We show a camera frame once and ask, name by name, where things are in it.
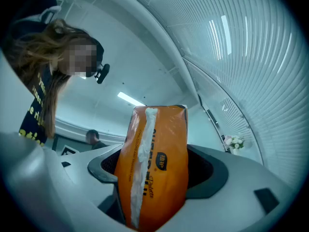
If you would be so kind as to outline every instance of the logo on package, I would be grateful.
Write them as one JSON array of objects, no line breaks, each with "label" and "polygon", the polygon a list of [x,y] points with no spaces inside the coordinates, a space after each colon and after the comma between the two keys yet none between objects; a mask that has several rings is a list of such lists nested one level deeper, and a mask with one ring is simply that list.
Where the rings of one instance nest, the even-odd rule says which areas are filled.
[{"label": "logo on package", "polygon": [[158,169],[166,171],[166,166],[168,164],[168,157],[163,152],[158,152],[155,159],[155,163]]}]

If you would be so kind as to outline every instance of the white ceiling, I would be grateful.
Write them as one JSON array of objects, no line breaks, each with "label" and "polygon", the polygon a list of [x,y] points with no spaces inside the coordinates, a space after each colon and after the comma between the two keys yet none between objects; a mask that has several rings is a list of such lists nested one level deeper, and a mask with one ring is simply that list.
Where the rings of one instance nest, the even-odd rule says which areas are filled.
[{"label": "white ceiling", "polygon": [[87,30],[104,48],[110,73],[99,85],[94,77],[73,77],[61,94],[57,118],[76,126],[126,134],[133,105],[117,97],[133,97],[146,105],[196,100],[163,48],[126,10],[110,0],[58,0],[58,17]]}]

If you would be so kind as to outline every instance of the orange plastic bag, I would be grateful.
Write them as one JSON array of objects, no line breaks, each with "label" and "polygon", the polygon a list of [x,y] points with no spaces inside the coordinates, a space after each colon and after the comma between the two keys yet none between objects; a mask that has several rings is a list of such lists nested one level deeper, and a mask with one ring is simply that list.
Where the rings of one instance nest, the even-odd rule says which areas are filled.
[{"label": "orange plastic bag", "polygon": [[157,106],[148,158],[139,222],[131,221],[131,189],[140,162],[138,150],[146,125],[146,106],[134,108],[126,142],[115,169],[126,225],[138,231],[155,231],[184,204],[188,186],[187,123],[184,106]]}]

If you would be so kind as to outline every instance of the white flower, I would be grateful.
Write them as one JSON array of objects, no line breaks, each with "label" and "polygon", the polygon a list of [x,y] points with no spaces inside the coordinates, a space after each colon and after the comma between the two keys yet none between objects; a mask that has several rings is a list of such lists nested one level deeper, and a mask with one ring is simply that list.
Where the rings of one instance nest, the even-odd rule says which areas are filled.
[{"label": "white flower", "polygon": [[225,142],[227,145],[231,145],[231,143],[232,143],[232,139],[231,138],[229,138],[226,142]]}]

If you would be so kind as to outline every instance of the ceiling light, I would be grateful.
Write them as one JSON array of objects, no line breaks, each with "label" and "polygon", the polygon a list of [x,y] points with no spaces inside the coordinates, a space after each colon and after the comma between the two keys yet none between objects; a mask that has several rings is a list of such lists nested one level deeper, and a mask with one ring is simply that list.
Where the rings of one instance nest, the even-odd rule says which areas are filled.
[{"label": "ceiling light", "polygon": [[144,106],[143,103],[140,103],[139,101],[133,99],[132,97],[129,97],[128,95],[124,94],[123,92],[120,92],[118,94],[118,97],[121,98],[121,99],[124,99],[125,101],[133,104],[133,105],[136,105],[136,106]]}]

